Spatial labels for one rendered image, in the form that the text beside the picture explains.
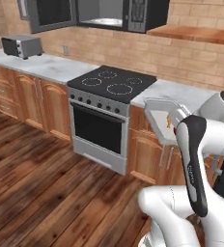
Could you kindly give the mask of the black oven door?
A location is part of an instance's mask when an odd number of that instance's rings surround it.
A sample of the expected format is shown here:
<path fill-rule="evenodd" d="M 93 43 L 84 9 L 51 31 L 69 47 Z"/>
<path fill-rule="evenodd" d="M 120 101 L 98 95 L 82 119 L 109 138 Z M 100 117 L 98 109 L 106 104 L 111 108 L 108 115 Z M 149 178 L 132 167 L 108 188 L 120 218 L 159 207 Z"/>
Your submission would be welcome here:
<path fill-rule="evenodd" d="M 75 135 L 121 154 L 123 124 L 115 123 L 73 108 Z"/>

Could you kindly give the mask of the white tupperware with meal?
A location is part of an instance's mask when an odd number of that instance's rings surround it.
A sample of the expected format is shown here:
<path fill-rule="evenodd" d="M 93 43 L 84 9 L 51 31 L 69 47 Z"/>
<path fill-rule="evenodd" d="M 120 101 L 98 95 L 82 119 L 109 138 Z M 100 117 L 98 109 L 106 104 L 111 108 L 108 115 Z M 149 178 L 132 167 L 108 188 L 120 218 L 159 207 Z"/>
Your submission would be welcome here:
<path fill-rule="evenodd" d="M 174 100 L 149 97 L 145 99 L 145 115 L 161 145 L 178 144 L 173 128 L 190 114 L 183 104 Z M 170 128 L 167 127 L 166 121 L 168 115 L 172 122 Z"/>

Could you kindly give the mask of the wooden cupboard door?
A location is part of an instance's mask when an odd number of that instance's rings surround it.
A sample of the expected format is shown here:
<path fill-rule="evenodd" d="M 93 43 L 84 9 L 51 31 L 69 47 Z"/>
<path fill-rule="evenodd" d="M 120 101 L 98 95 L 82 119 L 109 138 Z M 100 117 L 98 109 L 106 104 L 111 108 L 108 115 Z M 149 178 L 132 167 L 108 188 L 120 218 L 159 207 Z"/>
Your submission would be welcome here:
<path fill-rule="evenodd" d="M 162 146 L 152 133 L 133 129 L 129 131 L 127 170 L 131 175 L 150 184 L 160 185 L 161 153 Z"/>
<path fill-rule="evenodd" d="M 185 185 L 185 179 L 182 169 L 182 155 L 180 149 L 177 146 L 172 146 L 172 147 L 174 147 L 174 152 L 171 160 L 170 169 L 168 171 L 167 171 L 167 163 L 168 163 L 168 158 L 167 158 L 164 182 L 169 185 Z"/>
<path fill-rule="evenodd" d="M 42 114 L 35 80 L 29 75 L 16 72 L 14 74 L 14 83 L 24 121 L 36 128 L 43 129 Z"/>
<path fill-rule="evenodd" d="M 67 87 L 63 84 L 42 80 L 41 90 L 48 132 L 58 138 L 71 141 Z"/>

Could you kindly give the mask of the black and silver microwave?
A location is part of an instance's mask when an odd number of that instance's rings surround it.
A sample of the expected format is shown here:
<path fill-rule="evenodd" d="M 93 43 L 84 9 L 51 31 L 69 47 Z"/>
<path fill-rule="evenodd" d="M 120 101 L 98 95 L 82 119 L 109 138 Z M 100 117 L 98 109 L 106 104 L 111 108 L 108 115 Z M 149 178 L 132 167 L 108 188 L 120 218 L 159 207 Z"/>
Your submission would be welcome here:
<path fill-rule="evenodd" d="M 167 23 L 170 0 L 77 0 L 80 26 L 146 34 Z"/>

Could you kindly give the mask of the black microwave door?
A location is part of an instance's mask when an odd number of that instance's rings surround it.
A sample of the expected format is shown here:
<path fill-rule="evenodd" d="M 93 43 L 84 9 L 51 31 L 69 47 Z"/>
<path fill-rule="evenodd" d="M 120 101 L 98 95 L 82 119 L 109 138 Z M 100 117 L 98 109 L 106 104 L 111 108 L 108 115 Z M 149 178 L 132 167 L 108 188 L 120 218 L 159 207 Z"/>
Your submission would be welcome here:
<path fill-rule="evenodd" d="M 20 18 L 29 22 L 32 34 L 77 23 L 76 0 L 17 0 Z"/>

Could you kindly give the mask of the black glass hob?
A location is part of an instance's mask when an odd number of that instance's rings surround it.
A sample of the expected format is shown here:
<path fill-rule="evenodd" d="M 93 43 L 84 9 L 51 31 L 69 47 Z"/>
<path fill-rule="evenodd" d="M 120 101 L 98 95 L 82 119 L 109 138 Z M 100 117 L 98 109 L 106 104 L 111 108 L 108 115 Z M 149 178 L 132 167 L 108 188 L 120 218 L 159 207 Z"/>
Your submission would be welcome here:
<path fill-rule="evenodd" d="M 82 96 L 81 102 L 89 99 L 91 104 L 97 104 L 103 99 L 129 104 L 134 97 L 153 85 L 156 80 L 157 78 L 152 75 L 101 66 L 70 80 L 67 86 L 69 97 L 74 95 L 74 100 Z"/>

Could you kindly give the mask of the silver toaster oven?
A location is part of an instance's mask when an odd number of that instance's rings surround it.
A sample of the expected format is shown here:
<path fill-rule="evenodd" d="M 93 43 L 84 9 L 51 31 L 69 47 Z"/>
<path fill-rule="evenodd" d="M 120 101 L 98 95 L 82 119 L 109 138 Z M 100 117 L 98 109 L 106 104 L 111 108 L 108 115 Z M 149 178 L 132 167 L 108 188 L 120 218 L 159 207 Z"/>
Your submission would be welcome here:
<path fill-rule="evenodd" d="M 4 53 L 27 60 L 43 54 L 41 39 L 28 35 L 9 35 L 1 38 Z"/>

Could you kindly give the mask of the wooden wall shelf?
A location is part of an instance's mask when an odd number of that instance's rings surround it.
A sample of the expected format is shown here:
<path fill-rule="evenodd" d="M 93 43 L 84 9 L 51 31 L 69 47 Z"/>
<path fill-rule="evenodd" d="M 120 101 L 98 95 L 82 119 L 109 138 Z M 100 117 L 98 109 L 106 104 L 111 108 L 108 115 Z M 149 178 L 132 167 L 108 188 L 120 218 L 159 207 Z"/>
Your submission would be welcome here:
<path fill-rule="evenodd" d="M 168 24 L 149 30 L 147 34 L 170 39 L 224 44 L 224 30 L 214 28 Z"/>

